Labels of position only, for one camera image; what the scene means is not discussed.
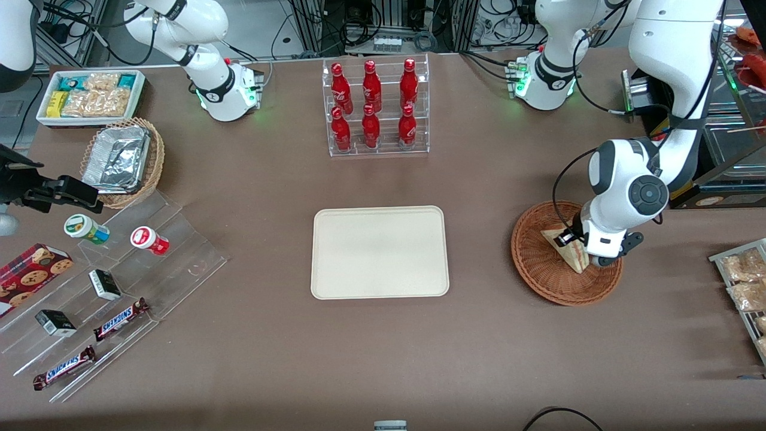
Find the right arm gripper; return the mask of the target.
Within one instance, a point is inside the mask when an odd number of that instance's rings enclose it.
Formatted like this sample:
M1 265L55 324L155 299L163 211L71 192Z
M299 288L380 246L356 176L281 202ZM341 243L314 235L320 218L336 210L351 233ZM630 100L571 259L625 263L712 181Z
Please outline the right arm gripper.
M95 214L103 212L104 203L98 199L99 193L96 188L71 175L41 180L37 169L44 167L43 163L36 163L3 144L1 145L1 165L2 205L14 204L19 207L33 208L44 214L49 213L53 205L84 208ZM51 196L29 192L41 183L50 191Z

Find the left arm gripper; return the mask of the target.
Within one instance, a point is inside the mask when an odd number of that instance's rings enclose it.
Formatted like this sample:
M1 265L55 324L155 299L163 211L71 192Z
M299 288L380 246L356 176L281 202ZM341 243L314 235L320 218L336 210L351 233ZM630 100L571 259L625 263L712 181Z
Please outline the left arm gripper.
M627 229L607 228L593 218L575 217L571 229L564 229L554 237L558 248L566 247L576 240L583 242L585 251L596 257L618 257Z

